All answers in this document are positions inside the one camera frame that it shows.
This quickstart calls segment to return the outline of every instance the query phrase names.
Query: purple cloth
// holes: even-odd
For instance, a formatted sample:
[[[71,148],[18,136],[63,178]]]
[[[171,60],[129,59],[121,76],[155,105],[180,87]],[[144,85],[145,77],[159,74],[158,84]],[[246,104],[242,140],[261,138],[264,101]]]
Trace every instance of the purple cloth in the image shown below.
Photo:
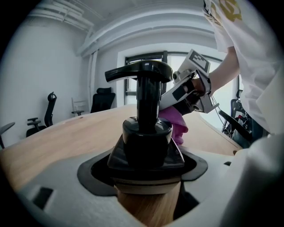
[[[180,112],[173,106],[170,106],[159,112],[159,117],[165,118],[173,125],[172,139],[177,145],[183,144],[182,135],[188,132],[185,121]]]

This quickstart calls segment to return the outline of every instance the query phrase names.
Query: table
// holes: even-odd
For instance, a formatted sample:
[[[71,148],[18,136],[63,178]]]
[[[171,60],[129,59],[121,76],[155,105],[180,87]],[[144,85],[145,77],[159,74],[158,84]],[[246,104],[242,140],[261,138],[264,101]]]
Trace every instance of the table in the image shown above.
[[[123,121],[136,115],[136,105],[77,116],[48,127],[0,153],[0,161],[14,190],[19,190],[54,161],[111,149],[122,133]],[[199,113],[184,116],[189,132],[184,146],[233,155],[241,147],[207,123]],[[118,194],[119,202],[147,226],[162,226],[173,220],[179,185],[158,196]]]
[[[4,125],[3,127],[0,128],[0,146],[2,147],[2,149],[4,149],[4,144],[3,144],[3,141],[2,141],[2,134],[4,132],[6,132],[9,128],[11,128],[15,123],[12,122],[12,123],[9,123],[7,125]]]

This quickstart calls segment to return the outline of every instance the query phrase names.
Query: ceiling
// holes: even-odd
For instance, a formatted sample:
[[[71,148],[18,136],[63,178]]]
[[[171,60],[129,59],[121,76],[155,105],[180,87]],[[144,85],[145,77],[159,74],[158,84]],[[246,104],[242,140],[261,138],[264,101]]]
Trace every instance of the ceiling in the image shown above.
[[[83,17],[94,23],[95,30],[111,18],[123,15],[123,12],[129,12],[131,9],[135,11],[145,5],[165,3],[190,3],[200,7],[203,5],[202,0],[69,0],[69,2],[85,11]]]

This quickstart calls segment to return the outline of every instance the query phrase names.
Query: cable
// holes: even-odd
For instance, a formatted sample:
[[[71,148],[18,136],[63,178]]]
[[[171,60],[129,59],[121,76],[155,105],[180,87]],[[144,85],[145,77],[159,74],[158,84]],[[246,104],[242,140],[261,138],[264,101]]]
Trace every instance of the cable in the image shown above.
[[[213,95],[211,96],[211,98],[212,98],[213,104],[217,104],[217,101],[216,101],[216,99],[214,98]],[[219,117],[220,121],[222,122],[222,125],[224,126],[224,129],[228,132],[228,134],[229,134],[229,136],[230,136],[230,139],[231,139],[231,138],[232,138],[232,135],[231,135],[231,133],[229,132],[229,130],[227,129],[225,123],[222,121],[222,119],[221,119],[219,113],[217,112],[216,108],[215,108],[215,111],[216,111],[217,116]]]

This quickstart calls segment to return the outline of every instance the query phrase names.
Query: wooden table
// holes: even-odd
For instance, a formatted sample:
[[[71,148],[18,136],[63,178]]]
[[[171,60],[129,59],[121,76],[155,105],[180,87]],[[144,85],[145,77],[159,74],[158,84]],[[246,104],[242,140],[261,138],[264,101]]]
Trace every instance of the wooden table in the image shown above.
[[[111,149],[121,136],[123,121],[135,115],[136,105],[127,105],[68,119],[5,148],[0,152],[1,165],[17,191],[54,161]],[[225,155],[241,149],[199,113],[190,113],[184,119],[189,128],[183,136],[184,146]],[[158,196],[119,193],[118,200],[145,225],[162,226],[173,220],[178,192],[179,186]]]

